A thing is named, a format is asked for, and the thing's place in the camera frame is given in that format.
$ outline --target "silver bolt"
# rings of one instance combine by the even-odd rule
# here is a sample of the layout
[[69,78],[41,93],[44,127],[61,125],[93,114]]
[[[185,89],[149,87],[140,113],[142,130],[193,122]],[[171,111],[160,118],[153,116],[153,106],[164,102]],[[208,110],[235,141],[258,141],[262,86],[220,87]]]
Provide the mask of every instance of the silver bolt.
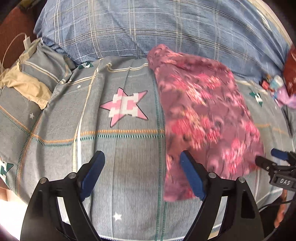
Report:
[[70,179],[73,179],[73,178],[76,177],[76,173],[75,173],[75,172],[71,172],[71,173],[68,175],[68,177],[69,177]]
[[243,177],[239,177],[239,181],[240,181],[241,183],[244,183],[244,182],[246,181],[246,179],[244,179]]
[[214,172],[210,172],[210,173],[209,173],[209,177],[210,177],[210,178],[216,178],[217,175],[216,175],[216,173],[214,173]]
[[42,183],[42,184],[43,183],[46,183],[46,181],[47,181],[47,179],[45,177],[43,177],[43,178],[40,179],[40,183]]

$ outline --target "pink floral fabric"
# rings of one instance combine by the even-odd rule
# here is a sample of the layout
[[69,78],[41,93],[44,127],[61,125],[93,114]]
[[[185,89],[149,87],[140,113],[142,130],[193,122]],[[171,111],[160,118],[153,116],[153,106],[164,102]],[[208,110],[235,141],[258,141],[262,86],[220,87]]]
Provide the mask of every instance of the pink floral fabric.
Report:
[[194,197],[179,162],[183,150],[222,178],[235,180],[253,171],[255,156],[264,155],[263,144],[232,72],[217,61],[175,53],[162,44],[147,59],[165,114],[164,199]]

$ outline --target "blue plaid blanket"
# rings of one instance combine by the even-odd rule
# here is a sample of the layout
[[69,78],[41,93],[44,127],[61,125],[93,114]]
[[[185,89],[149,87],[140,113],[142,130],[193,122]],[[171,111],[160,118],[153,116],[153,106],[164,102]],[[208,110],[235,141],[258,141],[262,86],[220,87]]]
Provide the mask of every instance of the blue plaid blanket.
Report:
[[76,64],[141,58],[164,43],[257,83],[267,73],[281,75],[290,48],[248,0],[48,0],[35,33]]

